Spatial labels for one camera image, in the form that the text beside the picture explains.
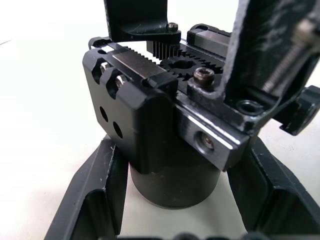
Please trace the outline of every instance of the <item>white background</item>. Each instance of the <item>white background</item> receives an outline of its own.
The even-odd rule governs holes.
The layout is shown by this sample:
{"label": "white background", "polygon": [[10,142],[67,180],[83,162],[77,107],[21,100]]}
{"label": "white background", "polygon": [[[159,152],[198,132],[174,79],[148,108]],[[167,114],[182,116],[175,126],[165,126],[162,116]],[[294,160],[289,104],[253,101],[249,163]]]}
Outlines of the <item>white background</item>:
{"label": "white background", "polygon": [[[231,31],[238,1],[168,1],[184,33],[205,23]],[[105,135],[92,106],[82,58],[92,37],[107,36],[102,0],[0,3],[0,239],[43,239],[68,184]],[[145,43],[134,44],[145,51]],[[319,86],[318,67],[308,84]],[[271,121],[260,137],[320,204],[320,116],[297,137]],[[128,182],[123,236],[238,238],[245,229],[226,174],[204,202],[167,210]]]}

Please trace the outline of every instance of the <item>black cylinder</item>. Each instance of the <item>black cylinder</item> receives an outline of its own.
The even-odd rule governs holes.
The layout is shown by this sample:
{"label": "black cylinder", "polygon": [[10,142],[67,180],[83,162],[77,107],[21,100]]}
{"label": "black cylinder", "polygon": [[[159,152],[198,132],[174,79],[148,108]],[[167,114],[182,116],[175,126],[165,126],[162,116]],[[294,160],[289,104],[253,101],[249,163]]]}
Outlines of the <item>black cylinder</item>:
{"label": "black cylinder", "polygon": [[130,166],[138,191],[149,201],[166,208],[186,208],[205,200],[215,189],[220,170],[209,161],[196,165],[163,168],[141,174]]}

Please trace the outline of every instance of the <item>cylindrical base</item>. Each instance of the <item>cylindrical base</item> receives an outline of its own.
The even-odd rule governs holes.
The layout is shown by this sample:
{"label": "cylindrical base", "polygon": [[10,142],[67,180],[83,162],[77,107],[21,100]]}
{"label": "cylindrical base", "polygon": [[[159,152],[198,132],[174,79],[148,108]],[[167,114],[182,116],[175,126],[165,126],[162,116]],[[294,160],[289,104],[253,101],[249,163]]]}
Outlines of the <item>cylindrical base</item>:
{"label": "cylindrical base", "polygon": [[205,200],[220,175],[212,164],[171,166],[160,172],[141,174],[130,166],[138,191],[149,201],[167,208],[186,208]]}

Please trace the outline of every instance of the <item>white surface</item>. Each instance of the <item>white surface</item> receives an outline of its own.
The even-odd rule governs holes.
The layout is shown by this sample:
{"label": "white surface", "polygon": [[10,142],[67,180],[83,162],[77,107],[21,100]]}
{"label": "white surface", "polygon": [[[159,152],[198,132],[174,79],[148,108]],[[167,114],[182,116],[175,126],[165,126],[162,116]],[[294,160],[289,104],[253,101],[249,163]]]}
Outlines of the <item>white surface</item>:
{"label": "white surface", "polygon": [[[231,31],[237,4],[169,0],[168,19],[184,34],[198,23]],[[106,26],[102,0],[0,3],[0,40],[12,39],[0,45],[0,239],[43,239],[72,176],[105,135],[82,58],[90,38],[107,35]],[[144,43],[133,45],[145,51]],[[319,86],[319,76],[318,67],[309,83]],[[320,116],[297,137],[278,127],[271,121],[261,138],[320,204]],[[171,238],[185,231],[235,238],[245,232],[225,174],[208,199],[184,210],[151,205],[129,180],[122,235]]]}

